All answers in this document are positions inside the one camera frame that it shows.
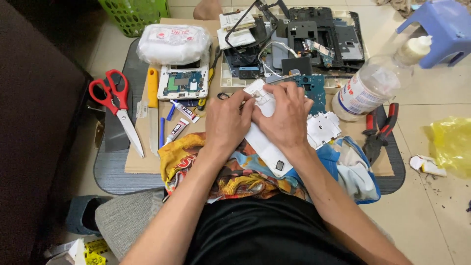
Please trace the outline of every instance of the hand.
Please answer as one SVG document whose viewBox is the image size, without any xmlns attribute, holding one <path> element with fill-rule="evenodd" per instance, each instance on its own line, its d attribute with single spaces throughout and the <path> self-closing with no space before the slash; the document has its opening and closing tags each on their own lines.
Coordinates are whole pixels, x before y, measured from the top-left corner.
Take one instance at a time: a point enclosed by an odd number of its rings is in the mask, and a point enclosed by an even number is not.
<svg viewBox="0 0 471 265">
<path fill-rule="evenodd" d="M 264 85 L 263 89 L 275 96 L 275 112 L 271 117 L 265 117 L 255 106 L 252 120 L 289 159 L 288 156 L 299 148 L 310 147 L 306 121 L 314 102 L 304 97 L 304 90 L 295 82 Z"/>
<path fill-rule="evenodd" d="M 205 147 L 227 159 L 249 131 L 255 99 L 237 91 L 225 100 L 211 99 L 206 117 Z"/>
</svg>

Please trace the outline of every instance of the knife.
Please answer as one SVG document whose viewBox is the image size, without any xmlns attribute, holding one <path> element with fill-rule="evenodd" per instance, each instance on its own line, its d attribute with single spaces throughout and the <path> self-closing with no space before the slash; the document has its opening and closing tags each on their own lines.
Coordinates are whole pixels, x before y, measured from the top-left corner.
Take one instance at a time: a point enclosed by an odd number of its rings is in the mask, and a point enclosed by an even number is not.
<svg viewBox="0 0 471 265">
<path fill-rule="evenodd" d="M 147 115 L 150 122 L 150 150 L 159 157 L 159 100 L 157 99 L 158 72 L 155 68 L 149 67 L 147 71 L 147 97 L 149 98 Z"/>
</svg>

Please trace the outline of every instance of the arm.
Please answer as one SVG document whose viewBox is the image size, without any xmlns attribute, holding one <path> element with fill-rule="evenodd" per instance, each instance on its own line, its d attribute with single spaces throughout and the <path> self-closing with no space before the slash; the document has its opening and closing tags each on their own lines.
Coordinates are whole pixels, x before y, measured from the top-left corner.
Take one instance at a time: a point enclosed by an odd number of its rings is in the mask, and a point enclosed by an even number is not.
<svg viewBox="0 0 471 265">
<path fill-rule="evenodd" d="M 246 103 L 240 112 L 242 101 Z M 250 128 L 254 102 L 243 91 L 209 102 L 205 146 L 121 265 L 183 264 L 210 188 Z"/>
<path fill-rule="evenodd" d="M 276 110 L 265 117 L 258 107 L 252 119 L 300 175 L 331 234 L 368 264 L 411 264 L 324 168 L 307 140 L 306 117 L 313 101 L 294 82 L 265 85 Z"/>
</svg>

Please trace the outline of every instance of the scissors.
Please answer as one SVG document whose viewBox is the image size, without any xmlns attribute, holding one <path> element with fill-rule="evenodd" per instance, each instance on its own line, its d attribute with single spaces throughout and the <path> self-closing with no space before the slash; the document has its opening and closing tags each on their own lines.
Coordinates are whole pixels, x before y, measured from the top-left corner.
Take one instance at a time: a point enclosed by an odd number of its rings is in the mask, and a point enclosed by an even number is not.
<svg viewBox="0 0 471 265">
<path fill-rule="evenodd" d="M 117 91 L 116 85 L 114 84 L 114 81 L 111 78 L 112 74 L 119 74 L 121 75 L 121 78 L 124 80 L 124 89 L 122 91 Z M 129 119 L 128 112 L 126 111 L 127 109 L 129 109 L 128 108 L 128 89 L 129 89 L 128 79 L 126 79 L 126 77 L 120 71 L 115 70 L 115 69 L 107 71 L 105 75 L 107 78 L 106 83 L 109 83 L 109 86 L 107 86 L 105 81 L 103 81 L 103 79 L 101 78 L 92 81 L 89 85 L 90 96 L 96 102 L 109 108 L 111 112 L 113 113 L 113 115 L 119 118 L 124 128 L 124 131 L 126 132 L 126 135 L 128 136 L 129 141 L 131 142 L 132 146 L 134 146 L 134 148 L 136 149 L 138 154 L 141 156 L 141 158 L 144 158 L 144 151 L 142 150 L 141 141 L 139 140 L 139 136 L 136 132 L 136 129 L 134 129 L 134 125 L 132 125 L 131 119 Z M 99 84 L 103 87 L 103 90 L 106 93 L 106 99 L 104 100 L 98 99 L 93 93 L 93 87 Z M 117 107 L 114 104 L 112 93 L 115 95 L 115 97 L 118 98 L 119 107 Z"/>
</svg>

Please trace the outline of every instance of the plastic bag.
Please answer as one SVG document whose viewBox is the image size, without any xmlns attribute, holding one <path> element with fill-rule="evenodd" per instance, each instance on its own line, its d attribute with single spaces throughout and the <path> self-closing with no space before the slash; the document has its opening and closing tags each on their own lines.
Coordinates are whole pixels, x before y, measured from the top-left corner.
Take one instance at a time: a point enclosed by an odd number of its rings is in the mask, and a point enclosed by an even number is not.
<svg viewBox="0 0 471 265">
<path fill-rule="evenodd" d="M 471 118 L 448 117 L 432 123 L 432 154 L 438 166 L 458 177 L 471 178 Z"/>
<path fill-rule="evenodd" d="M 187 65 L 209 53 L 209 32 L 200 26 L 148 25 L 139 40 L 139 59 L 149 64 Z"/>
</svg>

